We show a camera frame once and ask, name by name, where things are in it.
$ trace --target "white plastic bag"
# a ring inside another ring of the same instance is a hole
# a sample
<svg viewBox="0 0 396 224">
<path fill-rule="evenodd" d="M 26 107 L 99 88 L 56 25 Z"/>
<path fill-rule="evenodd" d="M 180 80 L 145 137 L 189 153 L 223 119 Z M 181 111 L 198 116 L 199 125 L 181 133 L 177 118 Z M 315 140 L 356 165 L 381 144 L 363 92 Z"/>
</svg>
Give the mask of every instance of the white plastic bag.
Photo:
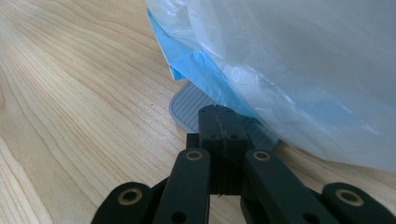
<svg viewBox="0 0 396 224">
<path fill-rule="evenodd" d="M 209 55 L 283 140 L 396 170 L 396 1 L 148 0 L 148 9 L 171 38 Z"/>
</svg>

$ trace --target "translucent plastic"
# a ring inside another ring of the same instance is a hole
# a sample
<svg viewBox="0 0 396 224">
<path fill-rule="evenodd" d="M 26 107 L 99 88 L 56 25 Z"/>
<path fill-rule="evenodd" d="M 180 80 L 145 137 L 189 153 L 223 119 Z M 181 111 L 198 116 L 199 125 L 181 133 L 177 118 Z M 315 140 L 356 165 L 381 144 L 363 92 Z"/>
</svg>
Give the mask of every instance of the translucent plastic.
<svg viewBox="0 0 396 224">
<path fill-rule="evenodd" d="M 396 1 L 148 0 L 148 9 L 283 140 L 396 170 Z M 210 88 L 212 77 L 201 80 Z"/>
</svg>

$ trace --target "blue plastic bag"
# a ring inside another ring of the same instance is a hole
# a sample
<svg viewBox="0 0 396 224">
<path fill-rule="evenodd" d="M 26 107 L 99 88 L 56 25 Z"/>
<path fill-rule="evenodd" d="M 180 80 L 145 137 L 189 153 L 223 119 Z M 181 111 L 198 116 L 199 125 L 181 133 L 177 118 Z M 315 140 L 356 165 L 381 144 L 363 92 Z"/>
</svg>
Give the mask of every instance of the blue plastic bag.
<svg viewBox="0 0 396 224">
<path fill-rule="evenodd" d="M 175 79 L 318 157 L 396 170 L 396 2 L 148 0 Z"/>
</svg>

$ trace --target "wooden table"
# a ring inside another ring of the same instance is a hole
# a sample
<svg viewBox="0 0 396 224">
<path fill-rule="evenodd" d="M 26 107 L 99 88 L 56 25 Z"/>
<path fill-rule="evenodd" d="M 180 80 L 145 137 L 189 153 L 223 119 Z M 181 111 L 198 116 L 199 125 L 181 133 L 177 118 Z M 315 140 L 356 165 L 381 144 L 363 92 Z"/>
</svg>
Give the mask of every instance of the wooden table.
<svg viewBox="0 0 396 224">
<path fill-rule="evenodd" d="M 89 223 L 107 194 L 170 174 L 185 134 L 168 113 L 183 85 L 143 0 L 0 0 L 0 222 Z M 356 185 L 396 213 L 396 174 L 277 150 L 315 190 Z M 211 223 L 244 223 L 211 197 Z"/>
</svg>

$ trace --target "ridged gray surface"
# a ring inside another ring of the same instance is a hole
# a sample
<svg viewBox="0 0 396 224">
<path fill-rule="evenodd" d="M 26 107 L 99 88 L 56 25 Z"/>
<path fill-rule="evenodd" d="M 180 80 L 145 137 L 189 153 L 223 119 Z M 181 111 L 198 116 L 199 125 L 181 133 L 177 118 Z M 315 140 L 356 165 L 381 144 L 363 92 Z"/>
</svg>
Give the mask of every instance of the ridged gray surface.
<svg viewBox="0 0 396 224">
<path fill-rule="evenodd" d="M 215 104 L 204 92 L 187 82 L 169 103 L 169 113 L 188 133 L 198 133 L 198 110 Z M 256 119 L 240 116 L 240 121 L 255 148 L 274 149 L 279 140 L 276 134 Z"/>
</svg>

